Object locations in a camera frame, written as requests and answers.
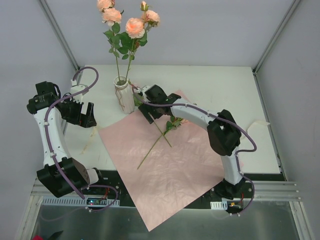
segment glass panel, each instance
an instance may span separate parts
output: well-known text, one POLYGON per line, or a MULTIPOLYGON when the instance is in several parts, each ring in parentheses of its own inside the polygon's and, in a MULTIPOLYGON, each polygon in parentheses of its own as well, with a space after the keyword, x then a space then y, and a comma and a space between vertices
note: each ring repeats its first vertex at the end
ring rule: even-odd
MULTIPOLYGON (((41 206, 39 215, 54 219, 76 209, 71 206, 41 206)), ((62 231, 59 240, 298 240, 288 202, 258 202, 240 217, 225 211, 183 209, 148 232, 135 207, 112 207, 103 212, 77 210, 57 221, 39 216, 34 235, 43 238, 62 231)))

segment rose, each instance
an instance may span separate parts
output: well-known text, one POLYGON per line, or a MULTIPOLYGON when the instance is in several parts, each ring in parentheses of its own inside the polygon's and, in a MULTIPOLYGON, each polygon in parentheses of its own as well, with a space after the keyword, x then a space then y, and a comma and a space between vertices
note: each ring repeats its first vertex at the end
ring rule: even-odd
POLYGON ((139 39, 145 34, 144 26, 144 21, 142 21, 140 18, 132 17, 127 21, 125 25, 125 31, 130 38, 139 39))
POLYGON ((140 7, 141 11, 144 11, 144 12, 148 11, 148 8, 149 8, 148 4, 145 1, 142 1, 141 7, 140 7))
POLYGON ((154 26, 158 26, 158 24, 160 23, 160 17, 158 13, 152 10, 148 10, 143 13, 141 18, 144 20, 144 22, 149 22, 154 26))
POLYGON ((113 8, 115 6, 115 0, 98 0, 96 7, 100 12, 104 12, 105 9, 113 8))
POLYGON ((108 8, 102 14, 102 22, 107 23, 110 27, 116 23, 121 23, 121 13, 115 8, 108 8))

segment black cable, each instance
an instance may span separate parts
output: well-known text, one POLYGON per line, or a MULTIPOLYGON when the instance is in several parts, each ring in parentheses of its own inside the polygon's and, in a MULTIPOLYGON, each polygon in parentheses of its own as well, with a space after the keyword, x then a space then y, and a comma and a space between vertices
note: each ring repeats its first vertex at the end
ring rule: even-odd
POLYGON ((64 95, 63 95, 63 98, 65 97, 65 96, 70 96, 71 95, 71 93, 70 92, 66 92, 64 95))
POLYGON ((56 91, 58 92, 58 97, 61 98, 61 91, 60 91, 58 85, 57 84, 53 84, 53 86, 56 88, 56 91))

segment peach rose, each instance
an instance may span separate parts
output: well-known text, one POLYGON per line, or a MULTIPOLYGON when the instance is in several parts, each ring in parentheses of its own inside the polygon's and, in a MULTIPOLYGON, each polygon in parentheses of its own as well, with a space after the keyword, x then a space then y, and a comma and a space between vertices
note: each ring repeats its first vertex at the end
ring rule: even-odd
POLYGON ((115 0, 98 0, 96 7, 100 12, 103 12, 105 9, 113 8, 115 6, 115 0))
POLYGON ((152 22, 155 24, 155 26, 158 25, 158 23, 160 23, 160 17, 158 15, 158 13, 156 13, 155 11, 152 10, 148 10, 145 13, 142 14, 141 17, 145 22, 152 22))
POLYGON ((125 31, 132 39, 142 38, 145 34, 145 24, 140 18, 130 18, 125 25, 125 31))
POLYGON ((115 8, 108 8, 102 13, 102 22, 107 23, 110 27, 116 23, 121 23, 121 13, 115 8))

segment white wall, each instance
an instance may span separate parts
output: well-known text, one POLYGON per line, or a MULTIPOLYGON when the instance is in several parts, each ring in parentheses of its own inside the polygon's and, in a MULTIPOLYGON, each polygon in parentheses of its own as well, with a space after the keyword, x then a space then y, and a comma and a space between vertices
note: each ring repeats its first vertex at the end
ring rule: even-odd
POLYGON ((320 1, 299 6, 258 73, 281 162, 320 239, 320 1))
POLYGON ((43 147, 26 105, 35 84, 62 91, 74 70, 36 0, 0 1, 0 239, 12 240, 21 223, 43 147))
MULTIPOLYGON (((134 64, 254 67, 293 0, 147 0, 160 14, 134 64)), ((79 65, 114 64, 97 0, 47 0, 79 65)), ((141 0, 116 0, 122 29, 141 0)))

